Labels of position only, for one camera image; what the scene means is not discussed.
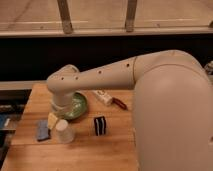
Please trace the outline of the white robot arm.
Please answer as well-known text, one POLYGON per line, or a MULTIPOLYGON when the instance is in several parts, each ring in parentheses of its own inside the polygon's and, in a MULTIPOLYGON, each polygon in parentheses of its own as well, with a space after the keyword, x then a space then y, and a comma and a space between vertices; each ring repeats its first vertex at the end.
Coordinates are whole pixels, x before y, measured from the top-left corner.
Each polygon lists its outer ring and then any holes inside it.
POLYGON ((84 72, 67 65, 47 87, 58 109, 76 90, 131 89, 140 171, 213 171, 213 84, 192 55, 166 50, 84 72))

